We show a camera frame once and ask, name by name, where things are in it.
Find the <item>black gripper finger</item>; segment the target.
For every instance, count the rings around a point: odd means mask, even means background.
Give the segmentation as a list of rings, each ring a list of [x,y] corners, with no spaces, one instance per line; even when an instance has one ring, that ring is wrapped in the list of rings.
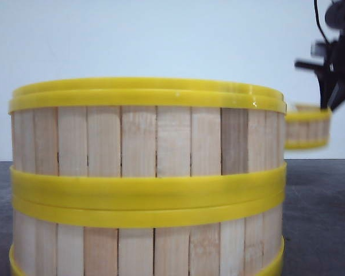
[[[336,77],[318,77],[320,88],[320,108],[321,109],[336,109],[333,95],[337,84]]]
[[[337,82],[329,98],[329,108],[334,112],[345,101],[345,82]]]

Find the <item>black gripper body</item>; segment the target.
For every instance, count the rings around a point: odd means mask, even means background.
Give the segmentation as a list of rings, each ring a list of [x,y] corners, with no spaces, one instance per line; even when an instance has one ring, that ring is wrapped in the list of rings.
[[[345,1],[333,1],[325,12],[326,25],[339,31],[339,38],[330,41],[323,37],[311,48],[311,54],[323,58],[322,64],[302,60],[294,62],[295,67],[313,71],[322,85],[345,84]]]

